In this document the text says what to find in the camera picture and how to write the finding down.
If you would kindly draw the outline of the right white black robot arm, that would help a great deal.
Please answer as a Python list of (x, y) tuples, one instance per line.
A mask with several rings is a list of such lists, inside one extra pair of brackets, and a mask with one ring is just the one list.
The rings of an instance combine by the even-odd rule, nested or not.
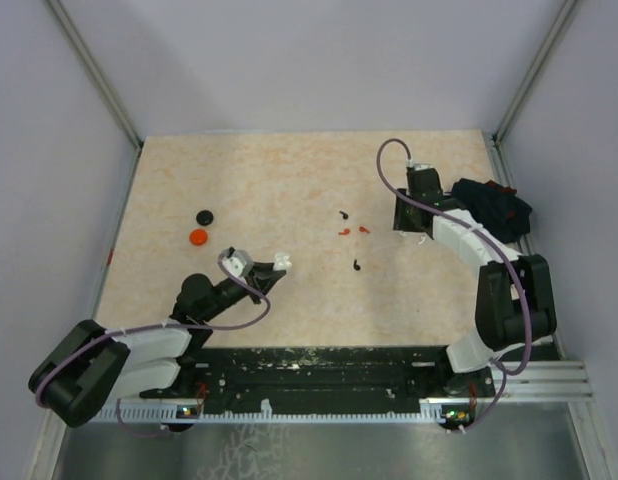
[(396, 198), (393, 227), (424, 233), (457, 254), (478, 280), (473, 329), (447, 346), (437, 387), (459, 395), (471, 372), (492, 359), (552, 335), (557, 328), (548, 262), (513, 243), (530, 231), (531, 207), (516, 190), (462, 178), (444, 192), (437, 170), (409, 167)]

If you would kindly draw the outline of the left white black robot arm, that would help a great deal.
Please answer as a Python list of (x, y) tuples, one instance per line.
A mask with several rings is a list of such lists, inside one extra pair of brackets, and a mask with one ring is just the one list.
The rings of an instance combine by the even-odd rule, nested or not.
[(223, 251), (217, 263), (224, 280), (213, 283), (202, 273), (186, 277), (171, 315), (157, 324), (76, 324), (30, 376), (37, 405), (76, 428), (109, 402), (190, 394), (197, 384), (196, 357), (217, 329), (212, 320), (244, 299), (269, 307), (268, 293), (292, 266), (286, 254), (263, 263), (234, 249)]

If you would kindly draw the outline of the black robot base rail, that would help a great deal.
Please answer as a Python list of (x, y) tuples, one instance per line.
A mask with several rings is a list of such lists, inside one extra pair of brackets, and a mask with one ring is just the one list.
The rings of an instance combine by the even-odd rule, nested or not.
[(207, 348), (196, 357), (188, 395), (143, 399), (200, 401), (207, 414), (257, 413), (268, 401), (276, 414), (418, 413), (427, 398), (460, 404), (489, 398), (489, 368), (454, 374), (443, 348)]

